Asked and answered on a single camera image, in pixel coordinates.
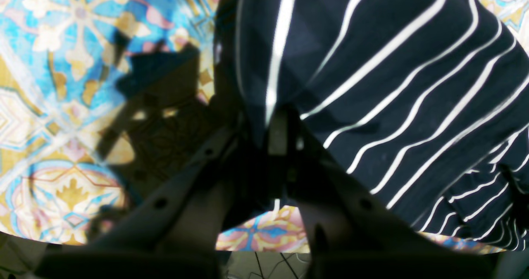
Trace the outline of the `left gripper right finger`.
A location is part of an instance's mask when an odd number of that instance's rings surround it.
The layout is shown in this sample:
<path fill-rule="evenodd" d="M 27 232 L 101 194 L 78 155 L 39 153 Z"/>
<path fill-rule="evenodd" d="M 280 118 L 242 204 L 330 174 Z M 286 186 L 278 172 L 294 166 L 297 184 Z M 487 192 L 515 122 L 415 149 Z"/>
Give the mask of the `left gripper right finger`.
<path fill-rule="evenodd" d="M 310 245 L 309 279 L 489 279 L 482 256 L 414 232 L 340 168 L 297 112 L 269 125 L 269 197 L 298 206 Z"/>

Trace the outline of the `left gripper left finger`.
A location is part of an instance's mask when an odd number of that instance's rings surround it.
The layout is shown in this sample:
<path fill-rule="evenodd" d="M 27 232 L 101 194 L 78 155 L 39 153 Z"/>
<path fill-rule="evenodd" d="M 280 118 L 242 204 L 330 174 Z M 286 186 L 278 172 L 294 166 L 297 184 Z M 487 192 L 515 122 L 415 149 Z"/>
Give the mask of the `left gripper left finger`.
<path fill-rule="evenodd" d="M 211 136 L 185 168 L 121 219 L 108 209 L 94 230 L 114 225 L 84 246 L 47 250 L 40 279 L 220 279 L 218 235 L 272 207 L 250 169 L 258 157 L 244 122 Z"/>

